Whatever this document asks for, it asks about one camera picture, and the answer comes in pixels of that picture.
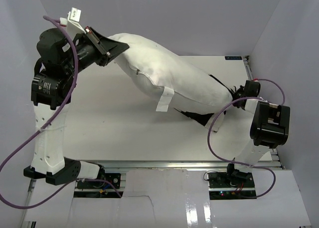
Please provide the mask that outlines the white pillow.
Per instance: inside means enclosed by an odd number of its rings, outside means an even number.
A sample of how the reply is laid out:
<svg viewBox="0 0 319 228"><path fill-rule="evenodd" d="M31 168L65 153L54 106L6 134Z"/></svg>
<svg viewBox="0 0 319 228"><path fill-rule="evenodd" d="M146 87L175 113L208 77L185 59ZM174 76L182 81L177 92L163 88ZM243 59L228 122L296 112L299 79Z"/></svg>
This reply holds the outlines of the white pillow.
<svg viewBox="0 0 319 228"><path fill-rule="evenodd" d="M157 102L157 111L165 112L172 107L213 112L213 107L226 100L227 90L218 88L208 73L160 44L130 33L109 38L129 45L115 62L142 93Z"/></svg>

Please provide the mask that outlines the black white checkered pillowcase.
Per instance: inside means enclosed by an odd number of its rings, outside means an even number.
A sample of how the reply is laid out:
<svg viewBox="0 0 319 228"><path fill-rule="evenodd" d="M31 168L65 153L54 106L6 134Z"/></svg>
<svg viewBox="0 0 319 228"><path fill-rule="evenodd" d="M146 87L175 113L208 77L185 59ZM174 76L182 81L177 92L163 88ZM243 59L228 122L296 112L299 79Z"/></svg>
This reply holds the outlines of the black white checkered pillowcase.
<svg viewBox="0 0 319 228"><path fill-rule="evenodd" d="M183 114L184 116L195 120L196 122L198 122L199 124L201 124L202 126L209 128L209 126L212 124L212 120L217 116L217 113L221 111L221 109L226 106L228 103L230 103L231 101L233 101L233 93L234 93L234 86L233 89L230 88L229 86L225 85L224 83L222 83L219 79L217 79L215 76L213 76L212 74L209 75L210 77L212 77L215 82L214 83L218 83L218 88L219 87L223 87L222 90L227 90L227 96L226 96L226 100L224 99L224 103L219 104L218 106L213 107L213 112L209 111L209 112L191 112L191 111L186 111L186 110L180 110L180 109L176 109L178 112L180 112L181 114Z"/></svg>

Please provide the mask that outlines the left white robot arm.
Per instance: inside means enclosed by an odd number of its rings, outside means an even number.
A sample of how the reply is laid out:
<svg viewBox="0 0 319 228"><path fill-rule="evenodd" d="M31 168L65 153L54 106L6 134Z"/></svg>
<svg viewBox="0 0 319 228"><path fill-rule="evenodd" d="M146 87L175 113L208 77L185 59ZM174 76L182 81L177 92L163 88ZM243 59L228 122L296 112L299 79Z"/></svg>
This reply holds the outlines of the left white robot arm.
<svg viewBox="0 0 319 228"><path fill-rule="evenodd" d="M34 68L31 101L39 134L35 138L33 160L23 174L56 186L88 179L93 187L99 188L105 183L100 165L63 155L68 105L79 72L93 63L106 66L129 45L106 38L88 26L73 39L67 39L63 29L48 29L40 35L36 48L40 59Z"/></svg>

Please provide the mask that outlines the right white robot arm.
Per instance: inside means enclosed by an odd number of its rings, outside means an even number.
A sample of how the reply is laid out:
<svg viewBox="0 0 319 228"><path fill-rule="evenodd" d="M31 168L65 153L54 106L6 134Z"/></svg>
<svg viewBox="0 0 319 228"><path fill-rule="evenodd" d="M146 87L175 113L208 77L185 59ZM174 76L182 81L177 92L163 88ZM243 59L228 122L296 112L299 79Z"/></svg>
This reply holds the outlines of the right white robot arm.
<svg viewBox="0 0 319 228"><path fill-rule="evenodd" d="M261 84L258 81L247 80L245 85L234 93L235 99L249 98L236 102L234 106L252 113L253 120L249 133L250 141L233 159L235 163L229 163L227 166L225 181L233 188L252 181L252 167L270 149L284 145L289 136L290 107L261 100L258 97L260 89Z"/></svg>

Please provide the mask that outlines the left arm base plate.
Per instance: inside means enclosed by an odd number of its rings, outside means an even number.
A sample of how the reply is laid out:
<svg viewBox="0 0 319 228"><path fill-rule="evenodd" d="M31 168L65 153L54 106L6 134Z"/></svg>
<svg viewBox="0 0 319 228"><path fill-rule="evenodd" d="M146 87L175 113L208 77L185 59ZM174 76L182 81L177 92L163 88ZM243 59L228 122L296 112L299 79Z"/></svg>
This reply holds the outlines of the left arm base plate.
<svg viewBox="0 0 319 228"><path fill-rule="evenodd" d="M75 198L119 199L123 195L122 176L120 173L104 173L103 182L77 182L74 190Z"/></svg>

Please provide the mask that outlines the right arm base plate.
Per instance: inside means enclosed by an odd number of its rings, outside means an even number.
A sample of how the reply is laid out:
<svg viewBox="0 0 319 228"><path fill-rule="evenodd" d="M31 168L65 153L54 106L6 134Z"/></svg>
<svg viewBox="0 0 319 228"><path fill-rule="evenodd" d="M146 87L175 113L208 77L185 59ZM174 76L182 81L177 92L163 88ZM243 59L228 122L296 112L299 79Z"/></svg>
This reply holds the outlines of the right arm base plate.
<svg viewBox="0 0 319 228"><path fill-rule="evenodd" d="M255 199L257 195L251 173L244 179L230 177L226 172L207 171L203 179L208 182L211 201Z"/></svg>

